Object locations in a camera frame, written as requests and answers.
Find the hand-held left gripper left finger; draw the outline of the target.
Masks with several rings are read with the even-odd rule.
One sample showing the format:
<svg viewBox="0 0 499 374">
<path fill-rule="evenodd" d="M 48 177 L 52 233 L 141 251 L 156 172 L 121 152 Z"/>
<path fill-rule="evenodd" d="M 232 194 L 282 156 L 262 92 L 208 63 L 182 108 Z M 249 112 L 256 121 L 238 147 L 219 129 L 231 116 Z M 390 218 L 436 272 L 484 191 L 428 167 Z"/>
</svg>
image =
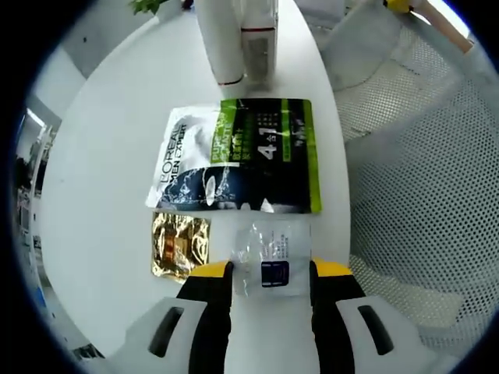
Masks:
<svg viewBox="0 0 499 374">
<path fill-rule="evenodd" d="M 160 300 L 126 331 L 108 359 L 113 373 L 223 373 L 231 333 L 230 261 L 198 266 L 175 297 Z"/>
</svg>

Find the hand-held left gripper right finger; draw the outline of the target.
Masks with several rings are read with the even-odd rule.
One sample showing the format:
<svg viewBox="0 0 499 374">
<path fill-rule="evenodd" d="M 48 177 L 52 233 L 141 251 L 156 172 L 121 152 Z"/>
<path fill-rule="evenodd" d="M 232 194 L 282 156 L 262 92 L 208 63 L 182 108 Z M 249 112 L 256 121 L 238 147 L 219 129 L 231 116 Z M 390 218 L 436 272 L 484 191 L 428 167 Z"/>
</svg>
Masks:
<svg viewBox="0 0 499 374">
<path fill-rule="evenodd" d="M 429 350 L 416 327 L 379 296 L 366 296 L 340 263 L 310 261 L 312 331 L 321 373 L 421 373 Z"/>
</svg>

